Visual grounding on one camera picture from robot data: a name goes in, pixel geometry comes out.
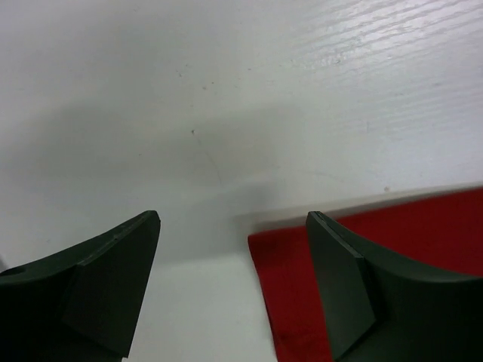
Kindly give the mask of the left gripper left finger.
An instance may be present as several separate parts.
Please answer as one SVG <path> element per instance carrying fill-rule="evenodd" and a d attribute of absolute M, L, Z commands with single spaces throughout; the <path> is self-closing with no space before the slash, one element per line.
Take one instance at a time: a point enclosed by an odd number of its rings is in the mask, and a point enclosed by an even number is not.
<path fill-rule="evenodd" d="M 1 273 L 3 361 L 121 361 L 130 354 L 161 221 L 148 210 Z"/>

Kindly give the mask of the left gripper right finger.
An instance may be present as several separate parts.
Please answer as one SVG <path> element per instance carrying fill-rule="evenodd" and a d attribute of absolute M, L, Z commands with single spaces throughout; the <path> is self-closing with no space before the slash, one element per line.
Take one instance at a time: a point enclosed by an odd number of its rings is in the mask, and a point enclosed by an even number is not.
<path fill-rule="evenodd" d="M 306 218 L 335 361 L 480 361 L 482 279 L 418 262 L 323 213 Z"/>

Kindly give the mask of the red t shirt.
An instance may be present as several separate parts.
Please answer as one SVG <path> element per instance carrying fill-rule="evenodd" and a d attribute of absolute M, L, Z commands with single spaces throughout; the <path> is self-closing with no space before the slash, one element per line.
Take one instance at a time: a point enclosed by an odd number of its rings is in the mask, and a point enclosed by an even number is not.
<path fill-rule="evenodd" d="M 334 221 L 418 262 L 482 279 L 481 189 L 432 195 Z M 306 224 L 252 234 L 248 247 L 277 359 L 335 361 Z"/>

